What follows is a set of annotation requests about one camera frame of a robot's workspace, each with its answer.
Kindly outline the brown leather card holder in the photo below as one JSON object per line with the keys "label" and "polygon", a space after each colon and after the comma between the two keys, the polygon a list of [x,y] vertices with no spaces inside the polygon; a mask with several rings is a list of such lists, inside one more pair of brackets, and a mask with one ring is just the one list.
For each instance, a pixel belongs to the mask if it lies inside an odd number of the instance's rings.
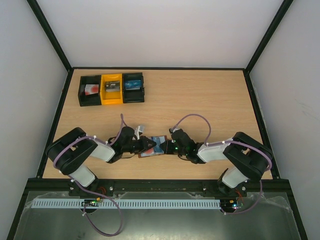
{"label": "brown leather card holder", "polygon": [[146,157],[154,157],[154,156],[160,156],[164,155],[164,151],[161,149],[160,145],[162,143],[165,143],[167,141],[167,136],[150,136],[148,137],[150,140],[154,141],[156,143],[156,146],[153,148],[141,153],[138,155],[139,158],[146,158]]}

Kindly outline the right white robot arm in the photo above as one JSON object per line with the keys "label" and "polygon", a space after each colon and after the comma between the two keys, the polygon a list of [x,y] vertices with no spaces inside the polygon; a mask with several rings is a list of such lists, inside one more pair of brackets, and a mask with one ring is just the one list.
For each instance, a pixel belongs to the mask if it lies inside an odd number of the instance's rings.
{"label": "right white robot arm", "polygon": [[229,196],[236,187],[248,180],[260,181],[264,172],[273,164],[273,152],[243,132],[220,142],[194,142],[182,129],[172,132],[171,140],[160,144],[166,155],[177,155],[193,164],[229,160],[233,168],[227,168],[217,181],[218,191]]}

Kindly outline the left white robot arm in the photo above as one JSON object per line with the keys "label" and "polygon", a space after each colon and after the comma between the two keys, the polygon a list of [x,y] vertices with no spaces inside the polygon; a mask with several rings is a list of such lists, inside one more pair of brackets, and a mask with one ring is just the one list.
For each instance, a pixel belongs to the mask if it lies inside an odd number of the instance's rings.
{"label": "left white robot arm", "polygon": [[124,153],[139,155],[156,145],[155,141],[141,136],[138,130],[129,126],[122,127],[117,136],[108,141],[89,136],[82,128],[76,127],[49,145],[45,154],[55,169],[87,188],[97,179],[85,165],[89,157],[112,164],[120,160]]}

